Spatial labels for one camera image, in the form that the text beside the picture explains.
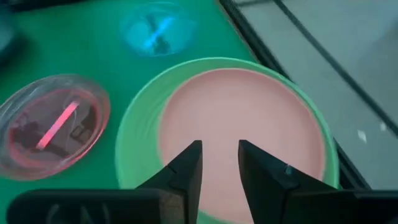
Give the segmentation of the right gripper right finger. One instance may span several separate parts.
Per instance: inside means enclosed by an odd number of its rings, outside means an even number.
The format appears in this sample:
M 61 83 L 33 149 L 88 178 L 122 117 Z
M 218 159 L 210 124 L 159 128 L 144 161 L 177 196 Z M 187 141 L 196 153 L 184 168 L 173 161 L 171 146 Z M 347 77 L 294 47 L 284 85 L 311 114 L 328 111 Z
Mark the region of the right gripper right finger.
M 255 224 L 398 224 L 398 191 L 338 190 L 239 141 L 239 172 Z

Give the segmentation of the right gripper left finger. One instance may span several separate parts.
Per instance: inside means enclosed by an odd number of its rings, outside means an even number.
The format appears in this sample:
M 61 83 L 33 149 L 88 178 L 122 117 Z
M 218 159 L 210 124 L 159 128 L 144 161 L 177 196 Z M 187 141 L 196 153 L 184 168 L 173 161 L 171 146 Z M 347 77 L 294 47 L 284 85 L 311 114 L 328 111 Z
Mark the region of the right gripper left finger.
M 7 224 L 196 224 L 202 142 L 135 189 L 39 189 L 18 195 Z

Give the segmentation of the large light green plate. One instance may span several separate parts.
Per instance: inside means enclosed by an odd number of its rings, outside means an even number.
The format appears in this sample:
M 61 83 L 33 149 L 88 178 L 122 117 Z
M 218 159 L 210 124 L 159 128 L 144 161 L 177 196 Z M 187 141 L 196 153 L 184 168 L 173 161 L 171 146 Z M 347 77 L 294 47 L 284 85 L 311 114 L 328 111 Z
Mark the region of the large light green plate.
M 161 111 L 172 92 L 197 73 L 221 68 L 254 70 L 281 81 L 303 100 L 314 115 L 325 141 L 322 181 L 338 188 L 340 170 L 335 142 L 321 112 L 312 100 L 281 74 L 258 63 L 226 57 L 199 58 L 170 67 L 149 81 L 133 98 L 122 118 L 116 137 L 116 170 L 122 189 L 137 187 L 162 168 L 157 148 Z

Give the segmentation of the pink plastic plate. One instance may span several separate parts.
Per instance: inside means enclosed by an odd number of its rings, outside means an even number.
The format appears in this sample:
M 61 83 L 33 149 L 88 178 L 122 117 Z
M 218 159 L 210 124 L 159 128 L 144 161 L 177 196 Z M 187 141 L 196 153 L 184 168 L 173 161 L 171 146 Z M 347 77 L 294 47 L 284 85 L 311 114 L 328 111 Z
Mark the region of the pink plastic plate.
M 223 221 L 252 224 L 239 175 L 242 139 L 308 175 L 323 177 L 325 145 L 312 112 L 290 88 L 249 70 L 212 70 L 181 85 L 162 113 L 158 147 L 168 163 L 200 140 L 200 209 Z

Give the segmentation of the small magenta transparent plate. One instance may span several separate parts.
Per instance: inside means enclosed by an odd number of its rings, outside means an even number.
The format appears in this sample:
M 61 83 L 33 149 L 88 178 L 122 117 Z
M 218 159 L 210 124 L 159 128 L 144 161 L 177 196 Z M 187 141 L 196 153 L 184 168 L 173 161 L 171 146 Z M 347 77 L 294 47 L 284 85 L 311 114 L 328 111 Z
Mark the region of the small magenta transparent plate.
M 0 105 L 0 175 L 38 180 L 80 160 L 110 116 L 108 93 L 74 74 L 34 81 Z

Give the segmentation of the small blue transparent plate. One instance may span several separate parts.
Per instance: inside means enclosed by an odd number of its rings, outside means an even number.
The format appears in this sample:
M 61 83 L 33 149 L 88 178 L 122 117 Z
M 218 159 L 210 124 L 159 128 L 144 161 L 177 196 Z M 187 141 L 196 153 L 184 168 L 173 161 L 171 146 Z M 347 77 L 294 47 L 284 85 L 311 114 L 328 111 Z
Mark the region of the small blue transparent plate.
M 156 1 L 134 8 L 121 27 L 125 43 L 141 57 L 163 57 L 184 51 L 197 22 L 179 4 Z

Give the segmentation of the green table mat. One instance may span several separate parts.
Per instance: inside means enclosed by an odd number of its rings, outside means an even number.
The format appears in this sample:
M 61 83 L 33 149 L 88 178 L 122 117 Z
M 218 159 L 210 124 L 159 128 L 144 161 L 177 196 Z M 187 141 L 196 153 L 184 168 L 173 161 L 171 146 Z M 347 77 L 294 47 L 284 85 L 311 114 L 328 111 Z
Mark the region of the green table mat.
M 108 92 L 111 114 L 92 149 L 65 171 L 33 182 L 0 177 L 0 224 L 6 224 L 9 202 L 30 189 L 116 188 L 114 148 L 119 124 L 136 93 L 162 71 L 196 58 L 253 59 L 217 0 L 172 1 L 190 14 L 196 26 L 188 48 L 168 57 L 137 56 L 123 41 L 126 22 L 144 0 L 88 0 L 15 15 L 25 41 L 0 67 L 0 104 L 35 80 L 77 73 Z

